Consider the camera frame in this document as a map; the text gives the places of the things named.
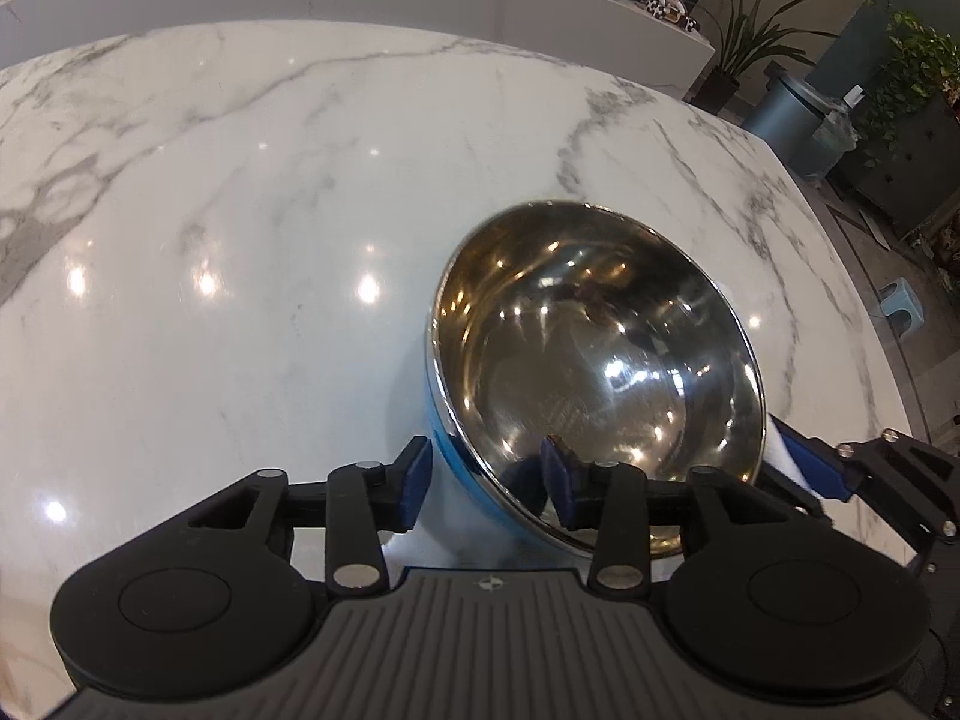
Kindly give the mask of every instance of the floor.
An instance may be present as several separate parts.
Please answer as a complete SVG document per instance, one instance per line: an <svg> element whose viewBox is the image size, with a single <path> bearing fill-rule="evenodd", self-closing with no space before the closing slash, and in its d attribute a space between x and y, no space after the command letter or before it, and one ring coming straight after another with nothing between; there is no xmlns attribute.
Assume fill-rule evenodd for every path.
<svg viewBox="0 0 960 720"><path fill-rule="evenodd" d="M874 322L904 401L914 437L960 454L960 295L950 295L920 250L906 247L882 220L842 199L826 182L814 186L795 176L827 231ZM880 233L877 240L869 217ZM880 312L877 291L905 278L923 306L923 326L898 338Z"/></svg>

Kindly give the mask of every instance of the green leaves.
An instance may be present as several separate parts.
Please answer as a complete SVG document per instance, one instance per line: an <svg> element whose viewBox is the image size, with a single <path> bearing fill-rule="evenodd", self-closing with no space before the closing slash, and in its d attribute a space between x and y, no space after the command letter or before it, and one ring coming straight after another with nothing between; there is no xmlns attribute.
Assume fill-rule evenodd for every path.
<svg viewBox="0 0 960 720"><path fill-rule="evenodd" d="M730 1L730 18L727 28L723 30L717 19L710 13L709 18L720 29L720 63L722 73L731 79L736 79L752 64L770 56L786 56L805 65L813 65L806 56L806 52L798 47L786 46L781 39L787 35L819 35L820 37L837 37L832 32L822 32L816 29L782 28L774 19L788 10L807 0L791 0L782 5L774 14L757 28L757 18L763 0L754 0L750 11L744 10L743 0Z"/></svg>
<svg viewBox="0 0 960 720"><path fill-rule="evenodd" d="M857 129L867 141L896 148L896 128L907 116L946 94L960 95L960 49L949 35L920 23L906 11L895 11L887 23L890 53L867 94Z"/></svg>

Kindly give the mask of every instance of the white counter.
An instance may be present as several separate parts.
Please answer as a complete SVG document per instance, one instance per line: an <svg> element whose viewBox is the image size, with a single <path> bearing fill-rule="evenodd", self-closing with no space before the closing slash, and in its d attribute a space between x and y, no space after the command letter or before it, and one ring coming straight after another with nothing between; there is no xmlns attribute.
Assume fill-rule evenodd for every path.
<svg viewBox="0 0 960 720"><path fill-rule="evenodd" d="M598 71L384 26L183 26L0 71L0 164L0 703L17 717L70 690L47 613L84 562L258 467L323 479L427 431L440 272L515 203L608 206L688 252L798 430L908 430L765 143ZM454 485L430 495L454 517L414 531L438 544L425 562L452 533L465 562L503 558ZM863 509L832 514L904 559ZM298 538L318 576L322 534Z"/></svg>
<svg viewBox="0 0 960 720"><path fill-rule="evenodd" d="M713 55L626 0L4 0L0 67L186 23L324 19L432 29L534 50L681 98Z"/></svg>

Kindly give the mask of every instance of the potted plant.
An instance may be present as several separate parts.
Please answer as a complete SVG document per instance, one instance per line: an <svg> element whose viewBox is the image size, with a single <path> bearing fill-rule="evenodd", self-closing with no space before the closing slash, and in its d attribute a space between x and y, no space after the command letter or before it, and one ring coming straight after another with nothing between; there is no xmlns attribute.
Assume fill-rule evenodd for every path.
<svg viewBox="0 0 960 720"><path fill-rule="evenodd" d="M867 103L856 120L866 167L877 165L877 145L896 147L896 128L930 105L934 95L960 98L960 47L949 35L924 26L906 11L894 11L887 23L892 51L868 84Z"/></svg>
<svg viewBox="0 0 960 720"><path fill-rule="evenodd" d="M760 12L760 1L754 0L749 11L744 9L743 0L730 0L730 18L726 28L704 8L701 10L717 25L720 30L720 56L717 65L710 71L709 76L700 87L700 90L690 100L691 105L702 108L707 113L718 113L730 98L740 88L736 80L743 71L752 64L771 56L787 56L805 65L813 66L806 56L806 52L798 47L785 45L782 41L788 35L821 35L835 38L832 32L822 32L817 29L797 29L792 26L781 26L774 19L795 8L806 0L791 0L782 5L776 12L760 26L757 26L757 13Z"/></svg>

